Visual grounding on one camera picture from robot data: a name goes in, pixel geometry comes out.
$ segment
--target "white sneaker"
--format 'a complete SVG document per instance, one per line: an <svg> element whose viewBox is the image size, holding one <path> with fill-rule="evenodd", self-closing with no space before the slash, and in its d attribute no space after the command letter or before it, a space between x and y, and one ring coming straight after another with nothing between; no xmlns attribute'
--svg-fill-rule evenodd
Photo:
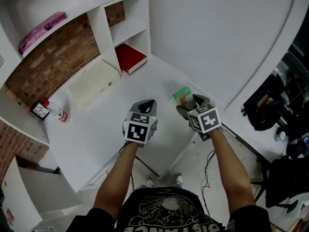
<svg viewBox="0 0 309 232"><path fill-rule="evenodd" d="M148 179L146 182L146 187L155 188L155 182L152 179Z"/></svg>
<svg viewBox="0 0 309 232"><path fill-rule="evenodd" d="M175 184L183 186L183 176L181 174L176 175Z"/></svg>

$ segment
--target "black bag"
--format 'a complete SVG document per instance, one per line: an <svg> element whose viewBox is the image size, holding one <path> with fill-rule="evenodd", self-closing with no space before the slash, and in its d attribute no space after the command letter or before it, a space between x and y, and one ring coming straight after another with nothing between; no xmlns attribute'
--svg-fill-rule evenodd
<svg viewBox="0 0 309 232"><path fill-rule="evenodd" d="M284 101L281 95L271 90L254 93L245 103L243 116L248 116L256 131L272 128L281 118L284 111Z"/></svg>

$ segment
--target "white cabinet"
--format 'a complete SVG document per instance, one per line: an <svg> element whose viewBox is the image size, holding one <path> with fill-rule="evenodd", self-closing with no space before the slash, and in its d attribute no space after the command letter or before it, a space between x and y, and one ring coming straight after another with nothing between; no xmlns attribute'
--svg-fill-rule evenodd
<svg viewBox="0 0 309 232"><path fill-rule="evenodd" d="M109 29L105 7L120 0L0 0L0 87L20 62L44 39L77 16L88 13L101 58L115 69L120 66L115 46L126 41L132 47L150 52L148 0L123 0L127 20ZM18 45L24 36L56 12L68 18L45 33L23 55ZM49 145L40 121L10 101L1 91L0 119L19 132Z"/></svg>
<svg viewBox="0 0 309 232"><path fill-rule="evenodd" d="M75 193L58 174L20 168L14 158L1 185L3 213L14 217L14 232L43 229L49 220L66 215L80 205Z"/></svg>

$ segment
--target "white wall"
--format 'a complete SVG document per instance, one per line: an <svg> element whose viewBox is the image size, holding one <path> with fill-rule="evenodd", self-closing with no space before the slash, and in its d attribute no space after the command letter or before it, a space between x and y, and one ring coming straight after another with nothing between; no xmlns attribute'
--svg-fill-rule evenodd
<svg viewBox="0 0 309 232"><path fill-rule="evenodd" d="M227 107L268 54L292 1L150 0L152 53Z"/></svg>

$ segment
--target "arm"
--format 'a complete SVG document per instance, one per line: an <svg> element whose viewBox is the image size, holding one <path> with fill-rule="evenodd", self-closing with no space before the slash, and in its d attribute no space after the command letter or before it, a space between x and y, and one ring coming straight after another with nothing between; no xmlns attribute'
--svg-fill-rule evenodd
<svg viewBox="0 0 309 232"><path fill-rule="evenodd" d="M138 146L138 143L130 143L123 148L117 162L99 188L93 205L94 208L108 212L115 220L127 194Z"/></svg>
<svg viewBox="0 0 309 232"><path fill-rule="evenodd" d="M230 214L242 207L255 205L248 174L223 133L214 129L208 135L217 154Z"/></svg>

